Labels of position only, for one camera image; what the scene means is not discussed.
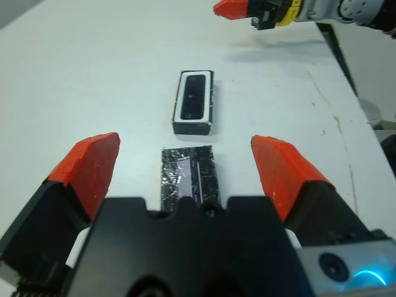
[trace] white table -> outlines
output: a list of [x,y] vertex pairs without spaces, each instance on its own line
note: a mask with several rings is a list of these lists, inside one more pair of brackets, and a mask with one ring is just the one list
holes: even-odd
[[[161,149],[208,144],[224,203],[262,195],[260,134],[294,144],[368,228],[396,237],[394,176],[316,26],[258,32],[213,3],[48,0],[0,31],[0,234],[77,141],[116,131],[109,196],[159,208]],[[215,71],[212,136],[173,134],[179,72],[192,69]]]

